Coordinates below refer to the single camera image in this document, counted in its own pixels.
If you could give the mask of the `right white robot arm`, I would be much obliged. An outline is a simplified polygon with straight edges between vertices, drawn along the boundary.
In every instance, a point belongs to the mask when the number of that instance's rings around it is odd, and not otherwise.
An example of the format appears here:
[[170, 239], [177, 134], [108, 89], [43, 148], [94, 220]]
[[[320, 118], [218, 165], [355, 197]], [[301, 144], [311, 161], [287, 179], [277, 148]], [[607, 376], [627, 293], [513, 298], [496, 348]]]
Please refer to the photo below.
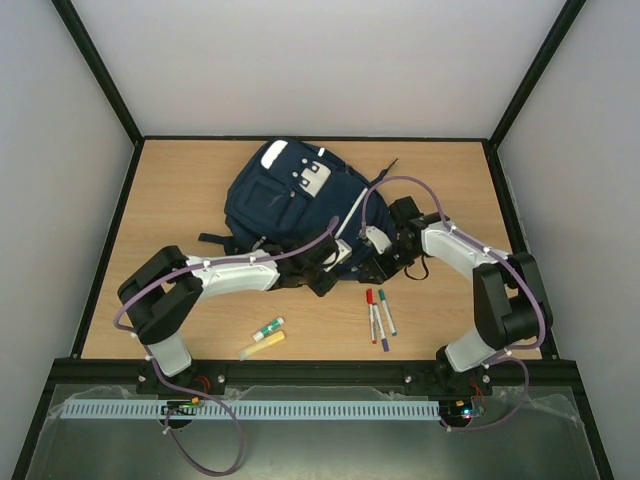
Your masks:
[[395, 237], [363, 219], [359, 236], [377, 255], [363, 265], [373, 282], [384, 282], [418, 258], [436, 258], [471, 283], [473, 321], [457, 340], [441, 347], [431, 374], [446, 394], [466, 389], [514, 349], [536, 349], [552, 319], [545, 287], [534, 257], [481, 243], [439, 212], [421, 213], [404, 197], [390, 207]]

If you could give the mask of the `yellow highlighter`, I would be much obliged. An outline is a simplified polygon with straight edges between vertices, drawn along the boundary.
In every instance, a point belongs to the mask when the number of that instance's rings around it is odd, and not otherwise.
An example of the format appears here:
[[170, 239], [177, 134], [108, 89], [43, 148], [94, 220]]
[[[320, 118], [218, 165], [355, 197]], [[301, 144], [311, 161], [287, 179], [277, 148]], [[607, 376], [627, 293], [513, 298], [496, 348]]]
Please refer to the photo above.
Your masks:
[[265, 350], [273, 345], [278, 344], [286, 339], [286, 335], [283, 331], [276, 331], [275, 333], [266, 336], [262, 340], [255, 342], [254, 344], [247, 346], [238, 353], [240, 361], [245, 361], [253, 355]]

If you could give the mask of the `green glue stick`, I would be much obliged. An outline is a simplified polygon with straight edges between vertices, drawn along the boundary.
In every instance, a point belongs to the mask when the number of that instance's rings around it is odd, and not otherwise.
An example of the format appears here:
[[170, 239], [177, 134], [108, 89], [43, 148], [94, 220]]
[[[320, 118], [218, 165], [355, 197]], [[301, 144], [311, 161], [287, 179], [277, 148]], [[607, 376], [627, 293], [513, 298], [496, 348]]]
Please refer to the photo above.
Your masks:
[[256, 331], [252, 338], [255, 342], [259, 342], [263, 340], [265, 337], [273, 334], [276, 330], [278, 330], [281, 326], [284, 325], [284, 319], [282, 317], [277, 317], [272, 320], [268, 324], [261, 327], [258, 331]]

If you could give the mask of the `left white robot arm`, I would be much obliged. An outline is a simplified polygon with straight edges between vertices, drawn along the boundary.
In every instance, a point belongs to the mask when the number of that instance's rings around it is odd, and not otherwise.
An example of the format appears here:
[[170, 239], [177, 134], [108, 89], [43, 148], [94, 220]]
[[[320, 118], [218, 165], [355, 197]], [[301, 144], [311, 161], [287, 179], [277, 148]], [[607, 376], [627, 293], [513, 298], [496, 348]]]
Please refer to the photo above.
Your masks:
[[292, 252], [269, 246], [247, 254], [197, 257], [170, 245], [159, 250], [118, 289], [134, 334], [167, 377], [188, 369], [192, 357], [179, 330], [197, 302], [242, 292], [298, 288], [324, 295], [336, 282], [331, 273], [341, 244], [332, 237]]

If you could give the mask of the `navy blue student backpack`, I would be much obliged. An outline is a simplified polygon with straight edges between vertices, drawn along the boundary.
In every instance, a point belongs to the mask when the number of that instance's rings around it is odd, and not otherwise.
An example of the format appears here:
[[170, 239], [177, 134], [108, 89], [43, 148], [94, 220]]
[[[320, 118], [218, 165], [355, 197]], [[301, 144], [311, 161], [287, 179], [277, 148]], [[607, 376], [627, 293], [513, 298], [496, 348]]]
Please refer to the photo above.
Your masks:
[[223, 247], [228, 255], [264, 244], [288, 250], [306, 243], [339, 218], [334, 237], [351, 248], [351, 256], [334, 267], [341, 279], [382, 284], [380, 273], [366, 268], [377, 256], [359, 237], [361, 215], [393, 241], [396, 232], [389, 207], [372, 185], [388, 173], [367, 180], [329, 150], [306, 142], [276, 138], [262, 145], [235, 178], [224, 206], [229, 236], [202, 233], [198, 239]]

